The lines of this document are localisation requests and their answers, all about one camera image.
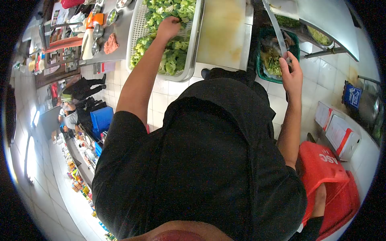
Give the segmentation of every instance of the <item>cutting board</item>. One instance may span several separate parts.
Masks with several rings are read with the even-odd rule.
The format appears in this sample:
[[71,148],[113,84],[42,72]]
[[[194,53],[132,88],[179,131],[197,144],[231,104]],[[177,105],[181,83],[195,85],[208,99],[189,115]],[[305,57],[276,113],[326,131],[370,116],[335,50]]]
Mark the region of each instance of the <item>cutting board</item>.
[[239,69],[245,0],[206,0],[197,62]]
[[[83,49],[83,45],[85,43],[85,40],[86,40],[86,36],[88,36],[88,39],[87,39],[87,43],[86,43],[86,46],[85,48]],[[82,40],[82,51],[84,50],[85,53],[83,54],[83,60],[86,60],[86,59],[92,59],[93,58],[93,55],[91,53],[91,47],[93,46],[93,29],[87,29],[85,34],[83,35],[83,40]]]

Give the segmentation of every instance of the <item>tray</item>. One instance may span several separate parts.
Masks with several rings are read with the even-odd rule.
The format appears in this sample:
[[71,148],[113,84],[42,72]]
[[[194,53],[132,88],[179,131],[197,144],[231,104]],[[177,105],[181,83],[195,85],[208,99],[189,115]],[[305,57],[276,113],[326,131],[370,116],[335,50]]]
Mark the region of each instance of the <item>tray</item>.
[[[128,72],[132,71],[132,69],[130,69],[130,58],[131,55],[135,53],[134,47],[135,43],[137,42],[137,39],[146,36],[149,32],[149,30],[144,27],[144,24],[146,23],[145,14],[149,11],[149,9],[146,7],[146,5],[143,5],[142,2],[143,0],[137,0],[137,2],[135,3],[133,17],[131,19],[126,52],[126,69]],[[157,74],[158,79],[164,79],[174,82],[185,82],[193,76],[195,68],[195,57],[198,49],[197,38],[200,35],[204,5],[204,0],[197,0],[193,21],[189,21],[189,23],[187,23],[186,25],[186,28],[178,32],[179,36],[187,37],[189,30],[191,29],[189,47],[185,62],[185,69],[183,71],[178,71],[173,76],[171,76],[170,74]]]

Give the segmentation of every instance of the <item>white plastic basket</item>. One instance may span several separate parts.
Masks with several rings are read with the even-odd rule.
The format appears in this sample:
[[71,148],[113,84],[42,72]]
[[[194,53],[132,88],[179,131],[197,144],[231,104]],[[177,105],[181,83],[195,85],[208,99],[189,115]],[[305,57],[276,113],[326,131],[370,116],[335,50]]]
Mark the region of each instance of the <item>white plastic basket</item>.
[[[137,2],[135,3],[133,17],[131,19],[126,52],[126,69],[128,72],[132,71],[130,69],[130,58],[133,54],[135,54],[134,47],[136,46],[135,43],[137,42],[137,39],[146,36],[149,33],[149,30],[144,27],[144,25],[146,24],[145,14],[149,11],[149,9],[146,5],[143,5],[142,2],[143,0],[137,0]],[[189,30],[191,29],[189,47],[186,55],[185,69],[183,71],[177,71],[177,73],[173,76],[171,76],[170,74],[157,74],[157,78],[174,82],[185,82],[189,79],[188,75],[189,73],[191,73],[190,69],[192,67],[194,69],[194,64],[192,63],[192,61],[194,50],[196,49],[195,44],[199,28],[201,3],[202,0],[197,0],[193,21],[189,21],[186,25],[186,28],[178,32],[179,36],[187,37]]]

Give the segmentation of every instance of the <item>blue plastic bin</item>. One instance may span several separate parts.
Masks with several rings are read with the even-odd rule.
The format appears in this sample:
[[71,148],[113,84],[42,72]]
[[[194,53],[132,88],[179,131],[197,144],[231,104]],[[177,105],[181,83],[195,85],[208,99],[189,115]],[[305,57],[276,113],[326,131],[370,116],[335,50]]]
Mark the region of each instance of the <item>blue plastic bin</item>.
[[98,132],[108,130],[110,123],[113,120],[114,111],[110,106],[93,111],[90,113],[94,129]]
[[100,147],[100,145],[95,142],[95,151],[96,151],[96,154],[98,155],[98,157],[100,157],[100,154],[102,153],[102,148]]

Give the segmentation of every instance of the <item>plastic basket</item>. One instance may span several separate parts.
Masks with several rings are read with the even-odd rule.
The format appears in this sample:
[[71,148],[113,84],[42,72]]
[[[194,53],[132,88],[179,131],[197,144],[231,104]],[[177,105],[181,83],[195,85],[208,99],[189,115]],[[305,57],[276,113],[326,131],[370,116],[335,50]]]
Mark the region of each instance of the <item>plastic basket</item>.
[[[131,19],[129,37],[127,40],[127,52],[126,52],[126,69],[128,72],[131,72],[130,69],[130,58],[135,54],[134,47],[136,46],[137,39],[143,36],[146,36],[149,33],[149,30],[144,27],[146,24],[145,14],[149,11],[146,5],[143,5],[143,0],[137,0],[135,3],[133,17]],[[198,34],[199,21],[200,21],[200,9],[203,0],[197,0],[196,10],[193,17],[193,21],[189,21],[186,24],[185,29],[181,29],[178,32],[179,36],[187,37],[190,33],[188,53],[186,56],[185,69],[183,71],[177,71],[175,75],[171,76],[170,74],[157,74],[157,78],[170,80],[174,82],[184,82],[189,78],[189,68],[192,64],[194,49],[196,44],[196,36]]]
[[[288,35],[295,42],[295,45],[290,46],[289,51],[298,59],[298,61],[300,61],[299,39],[298,39],[298,37],[295,34],[293,34],[291,32],[286,31],[286,33],[288,33]],[[257,73],[257,75],[261,79],[264,79],[264,80],[267,80],[267,81],[270,81],[270,82],[274,82],[274,83],[278,83],[278,84],[283,84],[282,80],[278,80],[278,79],[274,79],[274,78],[268,77],[263,72],[263,67],[262,67],[262,63],[261,63],[261,59],[260,59],[260,47],[261,47],[260,46],[260,41],[261,41],[262,38],[264,38],[267,35],[276,36],[275,30],[273,29],[273,27],[263,28],[259,32],[258,44],[257,44],[257,49],[256,49],[256,73]]]
[[94,129],[98,132],[108,130],[111,120],[113,119],[114,111],[110,106],[93,111],[90,113]]

